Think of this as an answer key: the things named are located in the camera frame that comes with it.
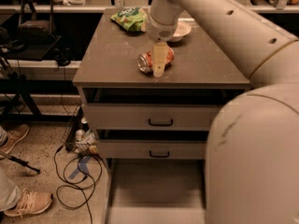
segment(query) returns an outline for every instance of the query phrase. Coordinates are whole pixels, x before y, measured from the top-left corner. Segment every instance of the white cloth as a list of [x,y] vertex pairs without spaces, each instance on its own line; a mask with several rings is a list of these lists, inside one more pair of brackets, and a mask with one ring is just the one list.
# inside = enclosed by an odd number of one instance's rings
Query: white cloth
[[0,125],[0,146],[7,140],[7,132]]
[[20,197],[20,189],[7,178],[7,175],[0,167],[0,211],[6,211],[14,207]]

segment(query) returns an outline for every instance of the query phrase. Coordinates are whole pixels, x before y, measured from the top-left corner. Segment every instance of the bowl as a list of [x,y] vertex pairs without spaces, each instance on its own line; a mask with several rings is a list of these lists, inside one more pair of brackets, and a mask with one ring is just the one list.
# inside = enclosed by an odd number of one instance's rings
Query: bowl
[[185,21],[178,21],[178,28],[174,33],[174,36],[170,39],[170,42],[178,42],[185,35],[188,35],[191,31],[191,26]]

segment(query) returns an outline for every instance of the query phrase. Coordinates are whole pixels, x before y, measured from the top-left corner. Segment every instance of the snack bag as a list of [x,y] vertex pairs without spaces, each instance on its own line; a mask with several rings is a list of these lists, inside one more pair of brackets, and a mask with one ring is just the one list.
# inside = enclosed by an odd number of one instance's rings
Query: snack bag
[[145,32],[147,13],[141,7],[132,7],[114,14],[111,19],[130,32]]

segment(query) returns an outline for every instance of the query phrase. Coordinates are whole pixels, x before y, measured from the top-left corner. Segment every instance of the beige sneaker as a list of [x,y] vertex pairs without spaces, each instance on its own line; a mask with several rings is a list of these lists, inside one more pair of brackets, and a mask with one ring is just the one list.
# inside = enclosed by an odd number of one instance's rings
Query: beige sneaker
[[4,211],[9,217],[18,217],[28,214],[40,214],[50,206],[53,201],[50,192],[30,192],[24,190],[14,209]]
[[22,139],[29,133],[29,126],[27,124],[20,125],[14,130],[7,131],[7,142],[0,147],[0,151],[10,153],[12,148],[15,147]]

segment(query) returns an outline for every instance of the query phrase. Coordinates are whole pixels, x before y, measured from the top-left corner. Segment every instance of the black handle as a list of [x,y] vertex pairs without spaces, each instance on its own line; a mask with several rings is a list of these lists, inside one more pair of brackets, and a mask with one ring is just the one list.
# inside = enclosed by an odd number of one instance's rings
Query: black handle
[[152,154],[152,152],[150,151],[150,152],[149,152],[149,155],[150,155],[152,158],[166,159],[166,158],[169,158],[169,156],[170,156],[170,152],[167,151],[165,155],[154,155],[154,154]]
[[168,122],[155,122],[149,119],[149,125],[150,126],[160,126],[160,127],[169,127],[174,124],[174,120],[170,119]]

